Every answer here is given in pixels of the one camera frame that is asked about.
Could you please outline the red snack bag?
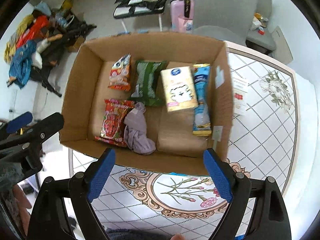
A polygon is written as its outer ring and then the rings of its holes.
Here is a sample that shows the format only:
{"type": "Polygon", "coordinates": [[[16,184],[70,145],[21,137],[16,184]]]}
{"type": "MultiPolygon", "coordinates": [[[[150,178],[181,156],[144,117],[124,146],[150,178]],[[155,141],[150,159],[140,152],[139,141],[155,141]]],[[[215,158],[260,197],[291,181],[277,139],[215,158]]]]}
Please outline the red snack bag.
{"type": "Polygon", "coordinates": [[[134,109],[131,100],[105,99],[106,107],[100,135],[95,140],[119,147],[127,147],[124,141],[124,119],[134,109]]]}

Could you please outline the orange cartoon snack bag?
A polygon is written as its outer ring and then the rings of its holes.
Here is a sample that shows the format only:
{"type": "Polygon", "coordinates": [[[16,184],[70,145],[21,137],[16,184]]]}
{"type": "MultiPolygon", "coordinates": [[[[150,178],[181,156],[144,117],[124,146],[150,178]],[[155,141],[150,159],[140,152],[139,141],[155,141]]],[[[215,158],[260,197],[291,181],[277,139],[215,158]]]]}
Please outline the orange cartoon snack bag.
{"type": "Polygon", "coordinates": [[[122,56],[116,63],[113,64],[110,70],[108,85],[111,89],[123,90],[129,92],[131,89],[131,54],[122,56]]]}

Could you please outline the lilac cloth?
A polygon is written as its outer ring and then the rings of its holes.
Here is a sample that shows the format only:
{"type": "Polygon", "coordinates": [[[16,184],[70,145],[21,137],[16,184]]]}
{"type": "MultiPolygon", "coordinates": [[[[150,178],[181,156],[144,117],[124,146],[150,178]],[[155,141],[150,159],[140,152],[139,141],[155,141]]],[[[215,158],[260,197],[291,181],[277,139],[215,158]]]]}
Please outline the lilac cloth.
{"type": "Polygon", "coordinates": [[[137,154],[149,155],[156,150],[154,141],[147,137],[147,125],[144,117],[146,111],[142,102],[135,104],[135,107],[124,119],[124,141],[128,148],[137,154]]]}

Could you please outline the blue Nestle milk powder sachet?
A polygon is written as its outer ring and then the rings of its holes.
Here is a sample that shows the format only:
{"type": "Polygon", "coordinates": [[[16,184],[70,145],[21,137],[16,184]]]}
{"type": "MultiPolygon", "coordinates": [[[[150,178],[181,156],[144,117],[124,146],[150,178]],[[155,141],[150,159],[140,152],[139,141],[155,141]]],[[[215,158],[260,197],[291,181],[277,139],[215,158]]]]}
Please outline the blue Nestle milk powder sachet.
{"type": "Polygon", "coordinates": [[[198,106],[194,109],[193,135],[207,137],[212,134],[207,104],[207,85],[209,82],[210,64],[193,65],[193,80],[198,106]]]}

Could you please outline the pile of clothes and bags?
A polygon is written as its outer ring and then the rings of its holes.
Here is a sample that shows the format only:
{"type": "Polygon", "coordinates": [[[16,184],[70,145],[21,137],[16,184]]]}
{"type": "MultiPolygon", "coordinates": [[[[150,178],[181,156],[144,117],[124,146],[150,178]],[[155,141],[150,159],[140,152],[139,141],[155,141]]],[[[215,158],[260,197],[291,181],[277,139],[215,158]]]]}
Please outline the pile of clothes and bags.
{"type": "Polygon", "coordinates": [[[50,72],[59,66],[65,51],[78,51],[96,27],[79,20],[69,8],[52,10],[40,2],[23,18],[6,44],[3,58],[9,65],[7,86],[23,88],[28,81],[34,81],[61,97],[49,83],[50,72]]]}

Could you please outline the patterned floral tablecloth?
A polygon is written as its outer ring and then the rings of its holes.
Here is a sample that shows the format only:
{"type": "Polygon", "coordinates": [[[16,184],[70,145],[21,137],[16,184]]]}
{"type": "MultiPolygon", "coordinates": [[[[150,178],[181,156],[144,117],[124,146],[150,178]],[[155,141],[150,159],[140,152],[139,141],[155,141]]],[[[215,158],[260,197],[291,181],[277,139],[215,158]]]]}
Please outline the patterned floral tablecloth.
{"type": "MultiPolygon", "coordinates": [[[[296,146],[292,78],[276,68],[229,53],[234,80],[246,80],[246,107],[233,116],[227,162],[253,179],[273,177],[280,190],[296,146]]],[[[140,229],[186,239],[208,239],[227,207],[206,176],[156,173],[115,165],[92,206],[107,229],[140,229]]]]}

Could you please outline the green snack packet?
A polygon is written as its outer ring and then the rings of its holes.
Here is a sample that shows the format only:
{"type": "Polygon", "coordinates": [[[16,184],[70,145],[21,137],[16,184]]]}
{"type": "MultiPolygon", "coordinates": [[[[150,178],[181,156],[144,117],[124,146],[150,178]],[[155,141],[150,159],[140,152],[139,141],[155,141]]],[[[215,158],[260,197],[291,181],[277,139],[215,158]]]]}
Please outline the green snack packet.
{"type": "Polygon", "coordinates": [[[142,102],[146,106],[162,106],[163,100],[156,95],[156,89],[161,71],[164,70],[167,65],[168,61],[136,61],[136,86],[128,99],[135,102],[142,102]]]}

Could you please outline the white cigarette carton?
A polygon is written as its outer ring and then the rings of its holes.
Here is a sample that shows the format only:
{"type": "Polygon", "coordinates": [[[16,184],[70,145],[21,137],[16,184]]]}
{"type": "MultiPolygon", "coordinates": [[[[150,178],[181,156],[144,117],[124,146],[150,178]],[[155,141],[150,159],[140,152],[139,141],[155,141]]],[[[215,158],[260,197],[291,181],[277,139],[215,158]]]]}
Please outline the white cigarette carton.
{"type": "Polygon", "coordinates": [[[247,109],[247,90],[248,83],[242,78],[233,78],[233,102],[234,113],[238,115],[245,115],[247,109]]]}

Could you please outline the brown cardboard box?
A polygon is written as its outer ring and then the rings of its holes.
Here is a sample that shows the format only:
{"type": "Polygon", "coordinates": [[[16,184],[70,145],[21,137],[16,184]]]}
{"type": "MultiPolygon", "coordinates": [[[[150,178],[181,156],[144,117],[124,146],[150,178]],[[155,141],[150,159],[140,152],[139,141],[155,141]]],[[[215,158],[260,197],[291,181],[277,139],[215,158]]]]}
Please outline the brown cardboard box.
{"type": "Polygon", "coordinates": [[[61,144],[118,165],[205,175],[203,153],[225,160],[233,87],[225,42],[183,33],[83,43],[69,75],[61,144]]]}

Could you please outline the beige tissue pack with bear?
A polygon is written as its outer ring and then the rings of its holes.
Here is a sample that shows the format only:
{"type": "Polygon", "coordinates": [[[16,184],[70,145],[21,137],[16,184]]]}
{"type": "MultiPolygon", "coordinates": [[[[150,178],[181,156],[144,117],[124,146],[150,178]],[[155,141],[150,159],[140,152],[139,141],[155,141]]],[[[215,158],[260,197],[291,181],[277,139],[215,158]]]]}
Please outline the beige tissue pack with bear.
{"type": "Polygon", "coordinates": [[[168,112],[195,109],[198,106],[189,66],[164,69],[161,78],[168,112]]]}

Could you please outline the beige flat board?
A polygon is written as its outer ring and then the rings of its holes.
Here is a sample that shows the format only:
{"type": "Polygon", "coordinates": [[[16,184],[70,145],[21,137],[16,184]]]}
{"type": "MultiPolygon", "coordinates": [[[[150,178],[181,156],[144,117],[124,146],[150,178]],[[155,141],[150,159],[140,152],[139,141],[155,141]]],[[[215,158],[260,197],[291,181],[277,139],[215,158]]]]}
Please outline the beige flat board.
{"type": "Polygon", "coordinates": [[[293,61],[293,56],[285,36],[279,26],[275,27],[271,36],[276,44],[276,49],[273,51],[274,58],[279,62],[288,65],[293,61]]]}

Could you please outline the pink paper bag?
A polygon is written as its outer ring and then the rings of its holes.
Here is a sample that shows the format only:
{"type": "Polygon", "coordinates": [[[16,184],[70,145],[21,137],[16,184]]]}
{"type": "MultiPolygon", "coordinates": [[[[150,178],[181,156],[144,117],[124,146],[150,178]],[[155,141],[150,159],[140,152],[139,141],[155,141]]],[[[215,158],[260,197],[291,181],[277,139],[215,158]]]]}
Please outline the pink paper bag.
{"type": "Polygon", "coordinates": [[[178,18],[178,32],[179,33],[191,33],[193,29],[193,20],[188,18],[178,18]]]}

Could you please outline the pink suitcase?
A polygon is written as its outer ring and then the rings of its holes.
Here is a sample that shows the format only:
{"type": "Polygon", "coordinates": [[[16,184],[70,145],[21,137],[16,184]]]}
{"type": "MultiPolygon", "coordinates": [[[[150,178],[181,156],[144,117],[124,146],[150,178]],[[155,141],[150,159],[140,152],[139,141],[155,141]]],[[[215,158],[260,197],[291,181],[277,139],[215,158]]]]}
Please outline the pink suitcase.
{"type": "Polygon", "coordinates": [[[178,18],[194,17],[194,0],[170,0],[171,29],[178,32],[178,18]]]}

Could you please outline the items on far chair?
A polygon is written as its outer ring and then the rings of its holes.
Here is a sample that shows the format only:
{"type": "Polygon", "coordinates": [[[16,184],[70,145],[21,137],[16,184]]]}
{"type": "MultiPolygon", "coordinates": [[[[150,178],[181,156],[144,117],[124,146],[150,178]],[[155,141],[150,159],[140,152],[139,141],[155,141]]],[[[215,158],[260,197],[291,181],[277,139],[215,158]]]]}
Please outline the items on far chair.
{"type": "Polygon", "coordinates": [[[264,35],[267,24],[268,18],[256,12],[253,16],[251,31],[257,31],[260,35],[264,35]]]}

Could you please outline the grey chair near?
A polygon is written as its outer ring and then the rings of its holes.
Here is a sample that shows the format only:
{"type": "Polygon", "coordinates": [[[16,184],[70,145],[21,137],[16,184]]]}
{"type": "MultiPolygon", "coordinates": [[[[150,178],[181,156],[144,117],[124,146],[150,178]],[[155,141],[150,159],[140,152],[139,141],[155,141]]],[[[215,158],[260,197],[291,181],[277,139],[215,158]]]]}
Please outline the grey chair near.
{"type": "Polygon", "coordinates": [[[256,6],[257,0],[195,0],[193,34],[245,46],[256,6]]]}

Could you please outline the grey chair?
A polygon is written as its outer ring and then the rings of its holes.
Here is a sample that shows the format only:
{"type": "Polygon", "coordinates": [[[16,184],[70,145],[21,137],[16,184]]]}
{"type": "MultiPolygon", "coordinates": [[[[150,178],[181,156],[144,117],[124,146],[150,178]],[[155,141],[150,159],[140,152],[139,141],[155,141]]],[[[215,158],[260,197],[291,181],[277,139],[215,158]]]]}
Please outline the grey chair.
{"type": "Polygon", "coordinates": [[[256,6],[257,0],[195,0],[193,34],[245,46],[256,6]]]}
{"type": "Polygon", "coordinates": [[[272,14],[272,0],[257,0],[253,23],[246,38],[246,45],[263,54],[276,50],[276,43],[268,31],[268,20],[272,14]]]}

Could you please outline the grey chair far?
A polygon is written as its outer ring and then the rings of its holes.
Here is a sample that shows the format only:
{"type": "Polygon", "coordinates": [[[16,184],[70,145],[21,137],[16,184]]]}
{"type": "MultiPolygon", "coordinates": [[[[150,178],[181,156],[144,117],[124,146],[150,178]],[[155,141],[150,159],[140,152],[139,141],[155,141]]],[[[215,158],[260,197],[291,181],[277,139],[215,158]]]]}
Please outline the grey chair far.
{"type": "Polygon", "coordinates": [[[276,50],[276,43],[268,31],[268,20],[272,14],[272,0],[257,0],[253,23],[246,38],[246,45],[263,54],[276,50]]]}

